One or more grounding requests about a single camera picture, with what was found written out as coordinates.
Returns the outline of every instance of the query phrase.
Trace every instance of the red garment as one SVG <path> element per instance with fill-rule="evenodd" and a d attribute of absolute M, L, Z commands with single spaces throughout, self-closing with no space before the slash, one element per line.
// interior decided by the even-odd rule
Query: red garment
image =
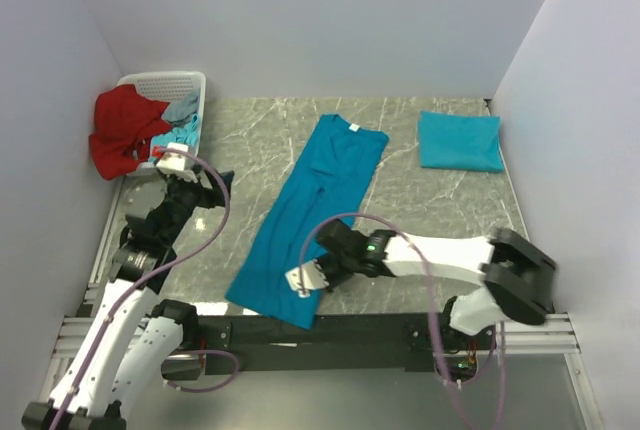
<path fill-rule="evenodd" d="M 102 178 L 111 180 L 133 172 L 149 159 L 151 137 L 171 131 L 171 124 L 161 118 L 168 105 L 138 95 L 131 84 L 119 85 L 98 97 L 89 151 Z"/>

